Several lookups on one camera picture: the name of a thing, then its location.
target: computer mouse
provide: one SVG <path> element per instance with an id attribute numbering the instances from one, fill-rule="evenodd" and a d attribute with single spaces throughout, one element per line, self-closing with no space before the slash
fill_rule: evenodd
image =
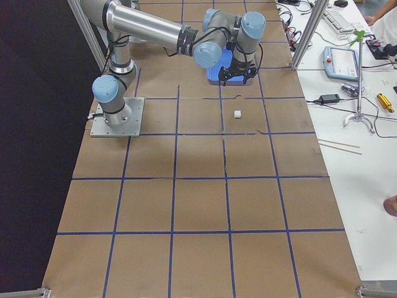
<path id="1" fill-rule="evenodd" d="M 346 0 L 336 0 L 334 2 L 334 5 L 337 7 L 346 7 L 347 6 L 347 1 Z"/>

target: wooden stick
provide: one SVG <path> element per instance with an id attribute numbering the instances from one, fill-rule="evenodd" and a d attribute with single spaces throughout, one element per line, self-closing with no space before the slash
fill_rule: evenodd
<path id="1" fill-rule="evenodd" d="M 319 145 L 321 145 L 321 146 L 325 146 L 325 147 L 329 147 L 329 148 L 333 148 L 333 149 L 338 149 L 338 150 L 342 150 L 342 151 L 346 151 L 346 152 L 350 152 L 350 153 L 354 153 L 354 154 L 362 155 L 362 153 L 360 153 L 360 152 L 356 152 L 356 151 L 350 151 L 350 150 L 346 150 L 346 149 L 343 149 L 343 148 L 334 147 L 334 146 L 330 146 L 330 145 L 327 145 L 327 144 L 322 144 L 322 143 L 318 143 L 318 144 L 319 144 Z"/>
<path id="2" fill-rule="evenodd" d="M 348 147 L 354 147 L 354 148 L 361 148 L 360 146 L 357 145 L 350 145 L 350 144 L 345 144 L 345 143 L 339 143 L 339 142 L 334 142 L 334 141 L 327 141 L 327 140 L 322 140 L 322 139 L 318 139 L 319 141 L 322 142 L 327 142 L 327 143 L 332 143 L 332 144 L 337 144 L 337 145 L 342 145 L 342 146 L 348 146 Z"/>

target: light blue joint cap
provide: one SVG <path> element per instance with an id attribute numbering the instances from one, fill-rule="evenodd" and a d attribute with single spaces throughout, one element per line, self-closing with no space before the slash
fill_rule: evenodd
<path id="1" fill-rule="evenodd" d="M 242 27 L 249 37 L 261 39 L 266 27 L 265 17 L 257 11 L 249 11 L 243 17 Z"/>
<path id="2" fill-rule="evenodd" d="M 219 9 L 212 9 L 212 8 L 207 9 L 203 19 L 203 31 L 206 31 L 206 29 L 208 28 L 208 24 L 210 23 L 213 15 L 217 11 L 219 11 Z"/>
<path id="3" fill-rule="evenodd" d="M 92 84 L 92 93 L 101 104 L 112 101 L 118 93 L 117 80 L 108 74 L 96 78 Z"/>
<path id="4" fill-rule="evenodd" d="M 222 49 L 215 42 L 201 43 L 193 53 L 194 61 L 202 68 L 214 67 L 221 56 Z"/>

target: person's hand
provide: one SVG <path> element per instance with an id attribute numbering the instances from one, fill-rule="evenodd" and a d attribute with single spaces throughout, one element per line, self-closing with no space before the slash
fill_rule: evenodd
<path id="1" fill-rule="evenodd" d="M 377 21 L 375 17 L 371 17 L 371 16 L 365 16 L 364 19 L 367 22 L 368 26 L 372 26 L 373 23 Z"/>

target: keyboard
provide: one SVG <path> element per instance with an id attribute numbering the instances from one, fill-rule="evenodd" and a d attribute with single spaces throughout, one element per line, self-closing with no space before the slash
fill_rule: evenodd
<path id="1" fill-rule="evenodd" d="M 333 7 L 325 8 L 323 19 L 334 29 L 337 35 L 352 34 L 355 30 L 355 27 Z"/>

